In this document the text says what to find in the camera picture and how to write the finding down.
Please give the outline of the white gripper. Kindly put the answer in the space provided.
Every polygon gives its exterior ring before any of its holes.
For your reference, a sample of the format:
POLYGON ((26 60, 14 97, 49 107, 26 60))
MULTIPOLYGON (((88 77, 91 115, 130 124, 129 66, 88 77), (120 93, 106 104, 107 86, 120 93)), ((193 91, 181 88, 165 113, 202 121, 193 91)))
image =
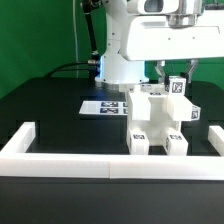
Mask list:
POLYGON ((130 0, 120 52, 130 61, 156 61, 158 83, 169 90, 164 61, 187 59, 188 84, 198 58, 224 57, 224 9, 206 10, 204 0, 130 0))

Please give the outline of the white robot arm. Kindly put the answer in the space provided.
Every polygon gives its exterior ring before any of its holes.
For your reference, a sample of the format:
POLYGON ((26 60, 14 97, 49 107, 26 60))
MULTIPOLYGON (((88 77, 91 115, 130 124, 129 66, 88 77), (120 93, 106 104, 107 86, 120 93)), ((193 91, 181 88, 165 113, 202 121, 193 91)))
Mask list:
POLYGON ((224 3, 206 0, 82 0, 92 57, 94 81, 116 89, 146 83, 145 63, 152 61, 164 82, 169 60, 188 61, 181 76, 190 80, 200 58, 224 57, 224 3), (106 50, 97 49, 91 12, 106 14, 106 50))

